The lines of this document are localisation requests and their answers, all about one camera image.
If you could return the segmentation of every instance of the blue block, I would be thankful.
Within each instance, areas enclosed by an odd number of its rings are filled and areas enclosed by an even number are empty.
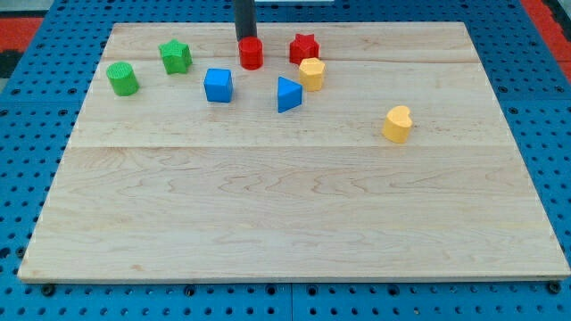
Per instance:
[[[303,86],[287,78],[277,78],[277,112],[289,111],[302,104]]]
[[[232,72],[230,70],[213,69],[206,71],[204,78],[206,100],[216,103],[230,103],[232,100]]]

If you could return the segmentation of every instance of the yellow shape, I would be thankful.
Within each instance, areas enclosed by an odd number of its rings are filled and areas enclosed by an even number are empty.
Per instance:
[[[300,63],[300,83],[306,91],[317,91],[323,87],[325,63],[318,58],[303,59]]]
[[[407,106],[396,106],[387,114],[383,125],[383,135],[395,143],[406,143],[412,128],[410,109]]]

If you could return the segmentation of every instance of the wooden table surface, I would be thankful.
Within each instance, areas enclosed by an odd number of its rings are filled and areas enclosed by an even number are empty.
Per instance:
[[[243,70],[232,24],[117,24],[37,222],[30,283],[437,282],[570,274],[462,23],[259,24]],[[295,33],[321,91],[277,114]],[[157,46],[191,46],[186,75]],[[104,75],[132,63],[141,88]],[[208,68],[233,72],[207,103]],[[406,144],[382,137],[398,104]]]

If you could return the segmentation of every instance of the green shape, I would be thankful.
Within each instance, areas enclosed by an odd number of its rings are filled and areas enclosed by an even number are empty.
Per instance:
[[[133,67],[128,62],[115,62],[107,68],[107,78],[115,94],[132,95],[139,89]]]
[[[166,44],[159,45],[162,63],[167,73],[187,73],[188,66],[193,63],[190,49],[187,44],[172,39]]]

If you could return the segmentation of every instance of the red cylinder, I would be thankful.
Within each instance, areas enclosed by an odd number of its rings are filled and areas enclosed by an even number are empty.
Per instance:
[[[240,64],[248,70],[257,70],[264,64],[261,41],[257,37],[245,37],[238,42]]]

